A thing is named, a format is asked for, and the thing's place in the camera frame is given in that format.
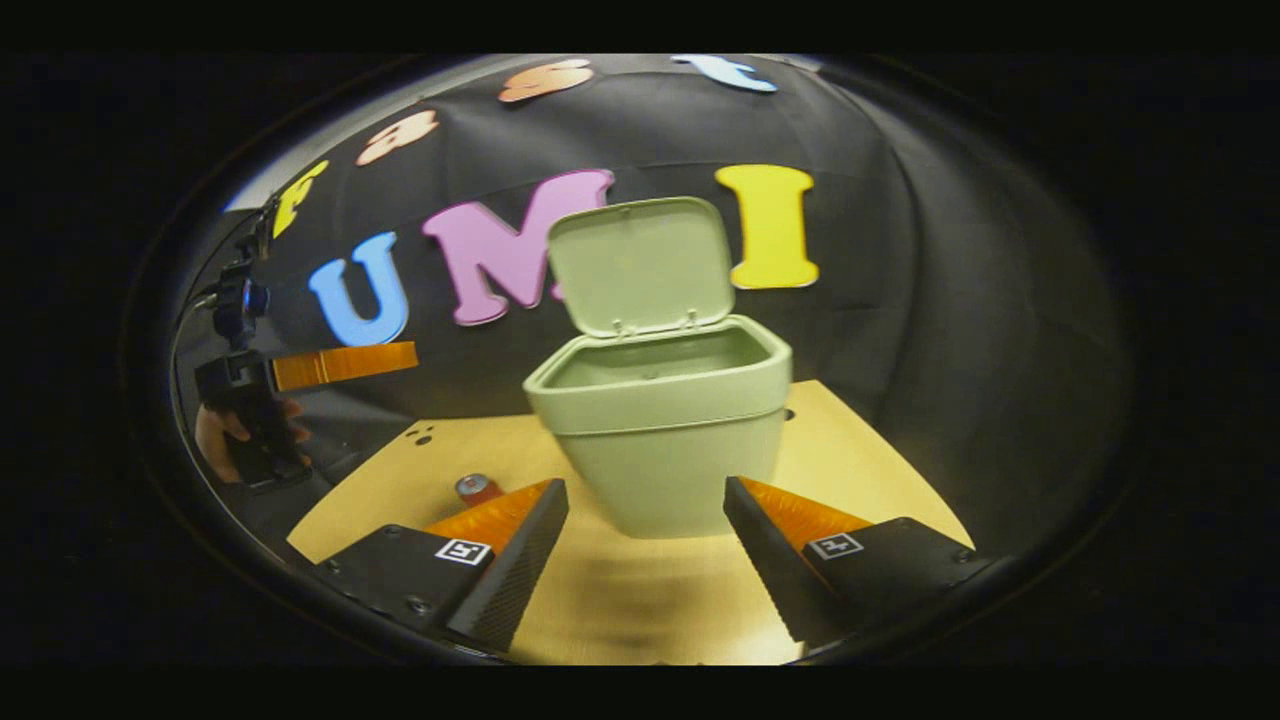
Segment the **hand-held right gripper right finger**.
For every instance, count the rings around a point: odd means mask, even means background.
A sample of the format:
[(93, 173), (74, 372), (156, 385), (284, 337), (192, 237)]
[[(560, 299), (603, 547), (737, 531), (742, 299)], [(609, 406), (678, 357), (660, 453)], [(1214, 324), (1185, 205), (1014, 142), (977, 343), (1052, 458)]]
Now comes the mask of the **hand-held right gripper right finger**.
[(868, 521), (746, 477), (724, 482), (724, 515), (792, 639), (876, 651), (957, 616), (1001, 569), (918, 521)]

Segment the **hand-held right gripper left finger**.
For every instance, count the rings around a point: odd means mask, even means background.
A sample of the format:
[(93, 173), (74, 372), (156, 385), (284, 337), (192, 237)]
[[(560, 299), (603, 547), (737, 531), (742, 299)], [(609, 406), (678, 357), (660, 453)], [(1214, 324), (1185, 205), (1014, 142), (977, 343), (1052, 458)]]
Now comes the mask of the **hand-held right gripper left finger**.
[(506, 653), (568, 511), (564, 480), (541, 480), (428, 529), (380, 527), (317, 562), (315, 575), (416, 635)]

